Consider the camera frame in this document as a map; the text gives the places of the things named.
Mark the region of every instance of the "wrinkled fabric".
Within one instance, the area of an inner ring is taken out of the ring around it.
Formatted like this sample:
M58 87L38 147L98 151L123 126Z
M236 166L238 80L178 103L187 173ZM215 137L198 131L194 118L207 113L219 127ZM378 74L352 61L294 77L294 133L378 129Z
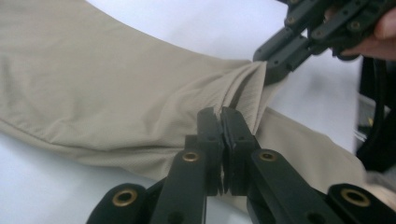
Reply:
M265 63L194 53L115 21L83 0L0 2L0 131L89 165L160 179L199 110L242 112L262 147L314 188L364 185L361 163L266 108Z

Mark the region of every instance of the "white background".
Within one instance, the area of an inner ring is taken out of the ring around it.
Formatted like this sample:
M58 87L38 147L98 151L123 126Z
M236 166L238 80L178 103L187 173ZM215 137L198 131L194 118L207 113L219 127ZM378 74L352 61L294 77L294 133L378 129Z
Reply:
M204 54L251 59L283 26L286 7L275 0L90 0L137 30ZM329 51L290 74L271 107L325 133L353 151L360 62L343 63ZM121 169L65 160L0 133L0 223L84 223L104 194L121 183L153 181ZM250 223L248 216L210 199L208 224Z

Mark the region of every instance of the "finger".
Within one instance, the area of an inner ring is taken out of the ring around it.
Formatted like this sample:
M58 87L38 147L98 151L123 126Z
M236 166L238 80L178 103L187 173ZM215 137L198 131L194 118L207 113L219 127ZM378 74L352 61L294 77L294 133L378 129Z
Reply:
M354 49L345 50L343 55L361 54L367 57L396 61L396 38L377 41L374 47L358 46Z
M360 54L363 51L375 49L380 44L380 42L381 40L376 38L374 35L370 35L369 37L361 41L361 43L358 46L343 51L343 55Z
M396 8L386 13L375 27L375 36L378 39L396 37Z

